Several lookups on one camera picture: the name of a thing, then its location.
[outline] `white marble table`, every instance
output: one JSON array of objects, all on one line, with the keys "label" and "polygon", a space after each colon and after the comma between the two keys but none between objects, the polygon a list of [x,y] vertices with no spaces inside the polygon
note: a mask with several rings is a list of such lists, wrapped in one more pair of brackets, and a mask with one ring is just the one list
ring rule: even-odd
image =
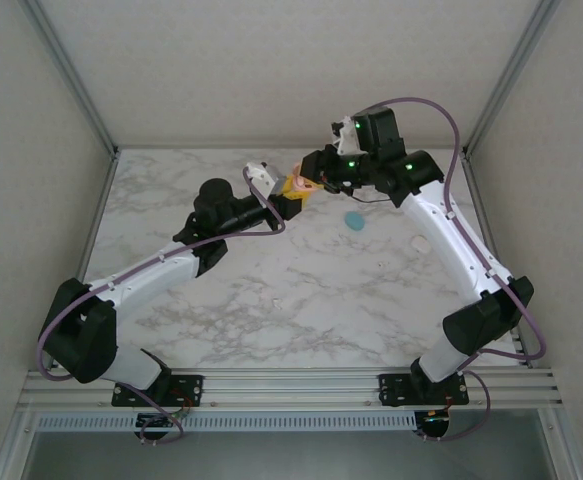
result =
[{"label": "white marble table", "polygon": [[[223,177],[247,194],[241,171],[266,161],[290,171],[310,150],[127,150],[122,153],[87,280],[155,252],[184,225],[199,186]],[[430,151],[446,169],[451,153]],[[461,168],[452,190],[476,215]],[[378,198],[374,191],[361,194]],[[366,220],[355,232],[344,214]],[[195,281],[165,292],[118,327],[119,338],[171,367],[407,366],[459,306],[442,265],[390,202],[319,192],[282,235],[231,239]],[[507,334],[493,347],[514,351]],[[500,357],[476,364],[512,365]]]}]

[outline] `white wall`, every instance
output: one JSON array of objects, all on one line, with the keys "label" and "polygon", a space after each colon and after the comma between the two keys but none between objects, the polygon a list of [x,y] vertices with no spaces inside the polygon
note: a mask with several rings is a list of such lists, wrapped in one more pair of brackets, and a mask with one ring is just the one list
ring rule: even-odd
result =
[{"label": "white wall", "polygon": [[503,260],[534,282],[583,444],[583,1],[563,1],[474,166]]},{"label": "white wall", "polygon": [[0,441],[75,273],[107,155],[14,0],[0,0]]},{"label": "white wall", "polygon": [[[303,147],[387,98],[468,134],[537,0],[43,0],[122,146]],[[400,106],[411,145],[444,118]]]}]

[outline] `purple cable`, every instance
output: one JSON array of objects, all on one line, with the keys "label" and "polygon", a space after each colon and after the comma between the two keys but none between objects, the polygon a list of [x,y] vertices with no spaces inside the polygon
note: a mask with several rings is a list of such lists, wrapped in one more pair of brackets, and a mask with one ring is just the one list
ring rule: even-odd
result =
[{"label": "purple cable", "polygon": [[[244,178],[244,181],[249,186],[249,190],[251,191],[251,193],[253,193],[253,195],[255,195],[256,198],[258,200],[260,200],[260,202],[262,202],[269,209],[269,211],[273,214],[275,219],[278,221],[280,228],[278,230],[274,230],[274,231],[270,231],[270,232],[234,232],[234,233],[227,233],[224,235],[218,235],[217,237],[208,238],[206,240],[200,240],[199,242],[195,242],[195,243],[192,243],[190,245],[184,245],[180,248],[176,248],[175,250],[171,250],[170,252],[164,254],[164,258],[171,258],[174,255],[179,255],[180,253],[186,252],[187,250],[192,250],[194,248],[201,247],[202,245],[207,245],[209,243],[217,242],[219,240],[226,240],[228,238],[235,238],[235,237],[268,237],[271,235],[279,235],[286,230],[287,226],[284,223],[284,219],[276,211],[276,209],[273,207],[273,205],[253,186],[251,179],[247,176],[247,169],[246,168],[242,170],[242,177]],[[112,283],[114,285],[120,285],[122,282],[129,279],[133,275],[138,274],[142,270],[145,270],[146,268],[149,268],[149,267],[155,265],[156,263],[159,263],[160,261],[161,261],[160,257],[154,257],[152,259],[149,259],[146,262],[141,263],[137,267],[132,268],[128,272],[124,273],[123,275],[120,275],[115,280],[113,280]],[[36,364],[37,364],[38,370],[40,371],[40,374],[44,378],[46,378],[47,380],[51,380],[52,382],[62,382],[62,381],[70,380],[71,378],[73,378],[72,375],[51,375],[47,371],[47,369],[45,368],[44,363],[42,361],[42,353],[44,351],[44,344],[46,343],[47,339],[49,338],[49,335],[51,335],[51,332],[53,332],[53,330],[55,330],[57,328],[57,326],[60,324],[60,322],[62,322],[62,320],[64,320],[64,318],[69,313],[71,313],[73,311],[73,309],[75,309],[76,307],[78,307],[82,303],[86,302],[88,299],[95,297],[96,295],[106,291],[108,288],[109,288],[109,285],[105,284],[105,285],[102,285],[102,286],[96,288],[95,290],[91,290],[88,293],[77,298],[76,300],[71,302],[66,308],[64,308],[64,310],[62,310],[49,323],[49,325],[47,325],[47,328],[44,329],[44,331],[42,332],[42,335],[40,335],[40,338],[38,340],[38,345],[36,347]],[[175,439],[170,439],[170,440],[165,440],[162,442],[155,442],[155,443],[161,443],[161,444],[170,443],[170,442],[173,442],[175,440],[180,439],[184,435],[184,430],[182,429],[181,423],[173,415],[168,413],[166,410],[164,410],[162,407],[160,407],[157,403],[155,403],[153,400],[151,400],[151,398],[149,398],[141,390],[139,390],[131,385],[127,385],[127,384],[123,384],[123,385],[126,388],[128,388],[129,390],[133,391],[136,395],[138,395],[140,398],[142,398],[145,402],[147,402],[153,408],[158,410],[162,415],[169,418],[169,420],[171,420],[174,423],[174,425],[176,425],[178,427],[178,429],[180,430],[180,435],[178,437],[176,437]],[[144,438],[143,438],[144,428],[146,428],[146,425],[143,427],[143,430],[141,431],[141,439],[142,440],[144,440]]]},{"label": "purple cable", "polygon": [[[449,124],[451,125],[451,128],[453,129],[453,157],[451,159],[451,165],[449,166],[449,171],[447,172],[447,177],[444,181],[444,204],[445,204],[445,208],[447,209],[447,212],[453,212],[453,208],[451,206],[451,177],[453,177],[453,172],[455,171],[455,167],[456,167],[456,164],[458,162],[458,155],[460,154],[460,129],[458,128],[458,124],[455,122],[455,120],[453,119],[451,114],[444,107],[442,107],[440,104],[438,104],[436,102],[433,102],[431,100],[427,100],[426,98],[420,98],[420,97],[392,98],[390,100],[385,100],[383,102],[376,103],[375,105],[372,105],[369,108],[386,107],[388,105],[392,105],[395,103],[421,103],[423,105],[428,105],[430,107],[435,108],[438,112],[440,112],[442,115],[444,115],[444,118],[446,118],[447,121],[449,122]],[[453,222],[453,225],[458,230],[458,232],[460,233],[462,238],[467,242],[467,244],[469,245],[469,247],[471,248],[473,253],[476,255],[476,257],[478,257],[478,260],[480,261],[482,266],[485,268],[485,270],[487,270],[487,271],[491,270],[491,265],[489,264],[489,261],[482,254],[482,252],[480,251],[478,246],[475,244],[475,242],[473,241],[473,239],[471,238],[469,233],[464,229],[464,227],[462,226],[462,223],[460,222],[460,220],[458,220],[457,215],[454,216],[451,219],[451,221]],[[540,331],[540,327],[538,326],[537,322],[533,318],[533,315],[531,315],[531,312],[529,312],[529,310],[524,306],[524,304],[515,295],[515,293],[513,293],[513,291],[509,288],[509,286],[498,275],[493,275],[492,278],[498,284],[498,286],[500,286],[500,288],[502,288],[502,290],[504,290],[504,292],[509,296],[509,298],[514,303],[514,305],[517,307],[517,309],[520,310],[520,313],[522,313],[522,316],[529,323],[531,330],[533,330],[533,333],[535,334],[536,338],[538,339],[538,343],[540,345],[540,348],[538,349],[538,351],[536,353],[533,353],[531,355],[526,355],[526,354],[518,355],[517,353],[502,352],[500,350],[493,350],[491,348],[482,348],[482,349],[478,350],[478,352],[479,353],[491,353],[493,355],[500,355],[501,357],[513,358],[515,360],[524,360],[524,361],[537,360],[538,358],[543,357],[547,351],[547,344],[546,344],[546,340],[544,338],[544,335]],[[470,357],[462,365],[462,368],[466,367],[469,363],[471,363],[475,359],[476,356]]]},{"label": "purple cable", "polygon": [[487,388],[486,383],[484,383],[484,380],[482,380],[482,378],[480,378],[480,376],[472,370],[465,370],[464,373],[465,374],[468,373],[469,375],[475,377],[478,383],[482,385],[484,395],[487,397],[487,408],[484,411],[484,416],[482,417],[482,420],[480,420],[473,427],[465,430],[464,432],[456,433],[455,435],[449,435],[448,437],[427,437],[426,435],[420,435],[425,442],[430,439],[433,439],[436,442],[452,442],[453,440],[459,440],[461,438],[466,437],[467,435],[471,435],[476,430],[479,430],[484,426],[485,423],[487,423],[487,420],[489,420],[489,416],[491,415],[491,395],[489,395],[489,389]]}]

